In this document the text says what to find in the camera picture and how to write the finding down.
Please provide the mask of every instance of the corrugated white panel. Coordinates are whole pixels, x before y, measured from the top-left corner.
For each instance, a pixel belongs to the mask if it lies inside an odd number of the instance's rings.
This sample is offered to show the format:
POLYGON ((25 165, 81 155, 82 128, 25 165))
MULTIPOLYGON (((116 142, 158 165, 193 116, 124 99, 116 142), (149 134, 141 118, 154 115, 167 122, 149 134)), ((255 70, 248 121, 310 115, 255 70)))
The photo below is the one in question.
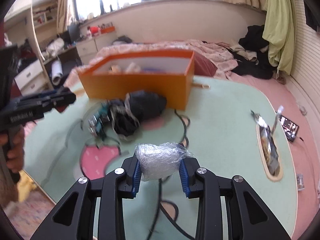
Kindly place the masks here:
POLYGON ((295 0, 297 35, 291 76, 320 111, 320 34, 306 24, 303 0, 295 0))

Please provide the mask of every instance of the human hand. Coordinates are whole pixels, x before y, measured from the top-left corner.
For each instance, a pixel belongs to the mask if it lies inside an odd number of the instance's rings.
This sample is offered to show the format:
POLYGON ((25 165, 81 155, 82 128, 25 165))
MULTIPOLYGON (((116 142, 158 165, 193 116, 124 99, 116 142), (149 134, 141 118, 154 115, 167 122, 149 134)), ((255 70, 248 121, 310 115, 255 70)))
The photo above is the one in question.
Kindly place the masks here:
MULTIPOLYGON (((6 134, 0 134, 0 146, 5 145, 8 142, 8 136, 6 134)), ((20 131, 13 139, 14 148, 8 152, 7 167, 12 170, 13 173, 18 173, 22 170, 24 165, 24 128, 20 127, 20 131)))

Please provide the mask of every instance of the silver screw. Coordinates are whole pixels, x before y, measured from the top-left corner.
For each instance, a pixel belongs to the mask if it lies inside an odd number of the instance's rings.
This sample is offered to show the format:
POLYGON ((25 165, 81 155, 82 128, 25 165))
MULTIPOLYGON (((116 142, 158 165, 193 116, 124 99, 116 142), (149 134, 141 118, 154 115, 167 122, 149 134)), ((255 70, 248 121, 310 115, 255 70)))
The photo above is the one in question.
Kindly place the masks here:
POLYGON ((117 168, 117 169, 115 169, 115 174, 122 174, 122 173, 124 173, 124 169, 122 169, 122 168, 117 168))
POLYGON ((201 168, 197 169, 197 172, 198 172, 199 174, 205 174, 205 173, 207 173, 207 169, 201 167, 201 168))
POLYGON ((236 175, 235 177, 234 177, 234 180, 235 180, 235 182, 242 182, 243 181, 243 178, 241 177, 241 176, 239 176, 239 175, 236 175))
POLYGON ((88 179, 86 177, 81 177, 80 179, 78 179, 78 182, 80 184, 84 184, 84 183, 87 183, 88 182, 88 179))

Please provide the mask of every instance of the white paper roll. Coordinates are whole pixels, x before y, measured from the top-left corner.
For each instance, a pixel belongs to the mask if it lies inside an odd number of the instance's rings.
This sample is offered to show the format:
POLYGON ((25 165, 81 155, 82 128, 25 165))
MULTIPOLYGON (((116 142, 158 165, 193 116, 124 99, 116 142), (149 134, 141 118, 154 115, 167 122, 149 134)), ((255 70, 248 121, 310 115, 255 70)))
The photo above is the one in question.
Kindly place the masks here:
POLYGON ((56 60, 52 63, 51 66, 51 74, 52 74, 52 84, 55 86, 59 85, 62 78, 62 66, 59 60, 56 60))

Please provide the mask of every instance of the pink bedsheet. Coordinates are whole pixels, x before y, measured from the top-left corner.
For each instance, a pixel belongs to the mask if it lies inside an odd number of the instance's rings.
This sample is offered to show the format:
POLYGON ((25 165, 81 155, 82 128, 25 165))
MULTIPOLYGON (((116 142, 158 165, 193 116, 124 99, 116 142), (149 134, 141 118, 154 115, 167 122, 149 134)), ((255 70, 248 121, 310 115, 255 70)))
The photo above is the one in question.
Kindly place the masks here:
POLYGON ((274 109, 284 106, 283 115, 299 125, 298 137, 289 143, 296 173, 302 173, 305 189, 298 192, 298 215, 296 228, 292 240, 298 239, 319 209, 318 180, 320 164, 316 144, 307 119, 301 114, 293 95, 286 86, 279 84, 275 79, 261 80, 252 76, 239 76, 232 73, 230 78, 234 82, 244 83, 257 88, 264 93, 274 109))

